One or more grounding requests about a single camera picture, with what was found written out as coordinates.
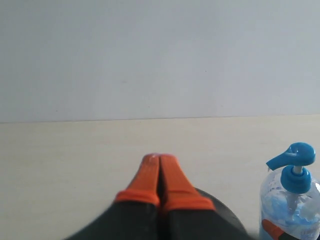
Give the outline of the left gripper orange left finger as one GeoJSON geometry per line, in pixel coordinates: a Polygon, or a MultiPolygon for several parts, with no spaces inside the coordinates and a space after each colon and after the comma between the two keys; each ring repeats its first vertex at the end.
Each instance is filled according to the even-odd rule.
{"type": "Polygon", "coordinates": [[[160,157],[147,154],[128,187],[98,218],[69,240],[157,240],[160,157]]]}

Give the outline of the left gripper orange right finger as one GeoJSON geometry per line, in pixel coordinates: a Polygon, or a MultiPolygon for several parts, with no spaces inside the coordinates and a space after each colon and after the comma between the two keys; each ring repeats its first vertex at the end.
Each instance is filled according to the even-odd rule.
{"type": "Polygon", "coordinates": [[[160,155],[164,202],[171,240],[249,240],[217,211],[208,197],[202,196],[182,171],[177,158],[160,155]]]}

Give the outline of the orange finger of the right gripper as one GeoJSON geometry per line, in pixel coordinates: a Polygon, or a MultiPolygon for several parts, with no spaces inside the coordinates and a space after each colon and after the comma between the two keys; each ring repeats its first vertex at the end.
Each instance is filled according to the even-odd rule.
{"type": "Polygon", "coordinates": [[[261,221],[262,228],[273,240],[298,240],[267,219],[261,221]]]}

